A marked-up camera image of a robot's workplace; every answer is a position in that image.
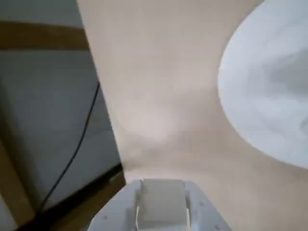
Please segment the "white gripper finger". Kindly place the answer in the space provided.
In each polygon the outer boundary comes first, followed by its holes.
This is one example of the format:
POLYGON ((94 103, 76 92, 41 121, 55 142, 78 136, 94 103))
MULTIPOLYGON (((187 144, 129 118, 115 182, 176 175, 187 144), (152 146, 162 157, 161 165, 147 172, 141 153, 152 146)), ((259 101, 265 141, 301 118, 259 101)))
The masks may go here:
POLYGON ((185 181, 186 205, 192 231, 231 231, 205 193, 193 182, 185 181))
POLYGON ((142 180, 123 187, 93 217, 91 231, 136 231, 137 204, 142 180))

